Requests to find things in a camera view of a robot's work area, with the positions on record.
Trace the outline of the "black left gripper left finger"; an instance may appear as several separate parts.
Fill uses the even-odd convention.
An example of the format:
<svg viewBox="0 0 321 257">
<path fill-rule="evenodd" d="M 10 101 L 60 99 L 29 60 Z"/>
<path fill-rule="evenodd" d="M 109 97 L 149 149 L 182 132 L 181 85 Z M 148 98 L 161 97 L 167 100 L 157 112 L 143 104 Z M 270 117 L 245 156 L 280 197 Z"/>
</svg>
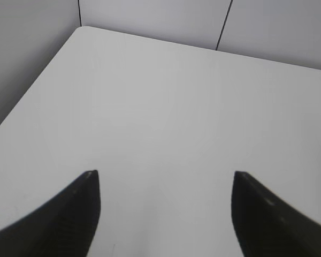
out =
<svg viewBox="0 0 321 257">
<path fill-rule="evenodd" d="M 0 256 L 86 256 L 100 218 L 98 171 L 86 171 L 0 230 Z"/>
</svg>

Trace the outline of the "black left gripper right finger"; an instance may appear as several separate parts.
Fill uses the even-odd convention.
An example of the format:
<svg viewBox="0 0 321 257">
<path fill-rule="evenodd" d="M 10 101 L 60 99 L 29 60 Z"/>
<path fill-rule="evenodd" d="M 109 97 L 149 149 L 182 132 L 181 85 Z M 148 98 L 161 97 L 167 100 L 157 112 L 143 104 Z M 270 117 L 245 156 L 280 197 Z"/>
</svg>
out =
<svg viewBox="0 0 321 257">
<path fill-rule="evenodd" d="M 321 256 L 321 225 L 247 172 L 234 173 L 231 217 L 244 256 Z"/>
</svg>

